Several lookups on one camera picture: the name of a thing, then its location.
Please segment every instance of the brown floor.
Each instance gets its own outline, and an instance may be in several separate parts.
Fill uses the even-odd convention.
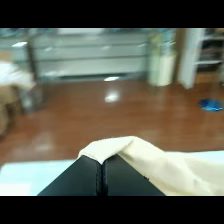
[[[222,150],[224,112],[197,105],[209,89],[200,84],[154,91],[143,81],[51,86],[47,108],[20,116],[1,140],[0,163],[73,159],[90,142],[119,136],[138,136],[164,150]],[[119,99],[106,103],[110,93]]]

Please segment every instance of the cream cloth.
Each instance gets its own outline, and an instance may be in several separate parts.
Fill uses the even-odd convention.
[[[102,164],[117,153],[166,195],[224,195],[224,163],[166,152],[138,137],[94,141],[78,157],[85,155]]]

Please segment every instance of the blue object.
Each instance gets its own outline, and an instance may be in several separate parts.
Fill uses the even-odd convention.
[[[203,99],[199,101],[199,105],[202,110],[206,111],[220,111],[223,109],[222,103],[213,99]]]

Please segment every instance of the wooden floor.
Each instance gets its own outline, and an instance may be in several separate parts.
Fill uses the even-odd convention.
[[[47,107],[18,117],[1,140],[0,162],[73,159],[90,142],[119,136],[138,136],[163,150],[222,150],[224,112],[198,107],[209,89],[155,90],[144,81],[52,85]]]

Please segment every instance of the yellow cloth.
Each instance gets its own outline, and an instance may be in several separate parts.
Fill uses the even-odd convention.
[[[224,195],[224,164],[190,153],[165,152],[138,137],[94,141],[79,157],[85,155],[102,164],[117,153],[166,195]]]

